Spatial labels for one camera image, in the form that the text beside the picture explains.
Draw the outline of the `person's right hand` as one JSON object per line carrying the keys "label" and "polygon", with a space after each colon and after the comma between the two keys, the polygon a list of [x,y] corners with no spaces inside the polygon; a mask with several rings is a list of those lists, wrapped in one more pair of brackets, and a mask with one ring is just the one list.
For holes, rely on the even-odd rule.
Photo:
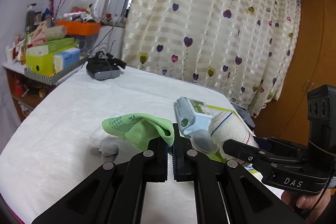
{"label": "person's right hand", "polygon": [[[294,193],[284,191],[281,195],[281,200],[286,205],[288,205],[291,209],[294,207],[300,209],[311,209],[315,203],[318,201],[321,194],[317,196],[307,196],[301,195],[299,197],[295,197]],[[306,223],[314,223],[318,217],[322,214],[324,209],[327,207],[328,203],[331,200],[331,190],[327,189],[317,206],[313,209],[311,214],[307,217]]]}

